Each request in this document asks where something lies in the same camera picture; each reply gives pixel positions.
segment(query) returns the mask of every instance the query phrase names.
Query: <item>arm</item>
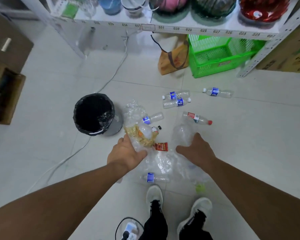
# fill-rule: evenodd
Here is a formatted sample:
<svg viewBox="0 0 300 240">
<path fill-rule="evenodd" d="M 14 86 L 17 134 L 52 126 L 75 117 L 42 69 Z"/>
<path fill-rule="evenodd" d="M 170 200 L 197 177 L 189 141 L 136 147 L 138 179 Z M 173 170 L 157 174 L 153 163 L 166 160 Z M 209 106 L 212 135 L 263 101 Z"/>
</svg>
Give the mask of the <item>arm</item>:
<svg viewBox="0 0 300 240">
<path fill-rule="evenodd" d="M 113 147 L 106 166 L 1 207 L 0 240 L 68 239 L 108 189 L 146 156 L 146 151 L 137 153 L 125 135 Z"/>
<path fill-rule="evenodd" d="M 261 240 L 300 239 L 300 199 L 219 160 L 199 133 L 176 151 L 212 177 Z"/>
</svg>

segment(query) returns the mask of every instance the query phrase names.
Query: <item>blue container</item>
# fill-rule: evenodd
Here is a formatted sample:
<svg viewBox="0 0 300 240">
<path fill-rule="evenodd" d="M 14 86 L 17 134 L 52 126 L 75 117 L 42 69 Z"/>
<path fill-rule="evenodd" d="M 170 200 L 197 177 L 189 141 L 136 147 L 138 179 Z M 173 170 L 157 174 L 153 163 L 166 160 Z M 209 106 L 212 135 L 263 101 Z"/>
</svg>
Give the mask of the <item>blue container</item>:
<svg viewBox="0 0 300 240">
<path fill-rule="evenodd" d="M 99 4 L 107 15 L 116 15 L 121 11 L 121 0 L 99 0 Z"/>
</svg>

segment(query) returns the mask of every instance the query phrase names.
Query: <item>green basket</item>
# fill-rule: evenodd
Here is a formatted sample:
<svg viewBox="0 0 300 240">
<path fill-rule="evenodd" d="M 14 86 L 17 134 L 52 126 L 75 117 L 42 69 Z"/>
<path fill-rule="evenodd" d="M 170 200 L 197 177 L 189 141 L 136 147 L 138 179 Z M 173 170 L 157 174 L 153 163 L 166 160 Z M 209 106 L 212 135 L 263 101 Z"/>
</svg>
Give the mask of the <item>green basket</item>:
<svg viewBox="0 0 300 240">
<path fill-rule="evenodd" d="M 240 66 L 265 44 L 247 40 L 189 34 L 189 66 L 194 78 L 208 76 Z"/>
</svg>

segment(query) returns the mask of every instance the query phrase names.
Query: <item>shoe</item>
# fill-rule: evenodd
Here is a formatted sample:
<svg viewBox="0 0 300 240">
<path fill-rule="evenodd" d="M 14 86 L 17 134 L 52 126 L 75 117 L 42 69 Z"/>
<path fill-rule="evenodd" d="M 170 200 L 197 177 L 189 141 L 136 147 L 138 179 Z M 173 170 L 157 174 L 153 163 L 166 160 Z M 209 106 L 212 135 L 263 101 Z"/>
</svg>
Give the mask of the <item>shoe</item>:
<svg viewBox="0 0 300 240">
<path fill-rule="evenodd" d="M 211 211 L 212 203 L 208 198 L 202 197 L 197 199 L 191 208 L 190 216 L 186 220 L 182 221 L 176 230 L 178 240 L 179 234 L 185 225 L 190 225 L 191 223 L 197 224 L 201 229 L 203 229 L 204 223 L 211 216 Z"/>
<path fill-rule="evenodd" d="M 162 191 L 161 191 L 160 187 L 156 184 L 149 187 L 148 192 L 147 192 L 147 196 L 145 198 L 145 202 L 148 206 L 150 215 L 151 215 L 151 209 L 152 209 L 152 202 L 153 201 L 158 201 L 159 207 L 160 207 L 160 210 L 161 210 L 161 208 L 164 204 L 164 197 L 163 197 L 163 194 L 162 194 Z"/>
</svg>

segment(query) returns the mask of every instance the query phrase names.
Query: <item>hand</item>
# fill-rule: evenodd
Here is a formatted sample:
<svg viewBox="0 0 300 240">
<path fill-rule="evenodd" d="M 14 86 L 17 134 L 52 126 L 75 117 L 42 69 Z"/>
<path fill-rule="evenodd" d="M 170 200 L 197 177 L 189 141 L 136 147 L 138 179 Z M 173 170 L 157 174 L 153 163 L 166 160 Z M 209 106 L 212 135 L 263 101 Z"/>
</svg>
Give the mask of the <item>hand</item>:
<svg viewBox="0 0 300 240">
<path fill-rule="evenodd" d="M 113 146 L 112 151 L 108 155 L 107 164 L 118 163 L 126 167 L 128 173 L 147 156 L 147 151 L 136 152 L 133 148 L 130 138 L 127 134 L 118 140 L 118 144 Z"/>
<path fill-rule="evenodd" d="M 211 160 L 216 158 L 209 143 L 204 141 L 199 133 L 194 135 L 190 146 L 179 145 L 176 147 L 176 152 L 185 156 L 190 162 L 200 167 L 206 173 L 208 173 Z"/>
</svg>

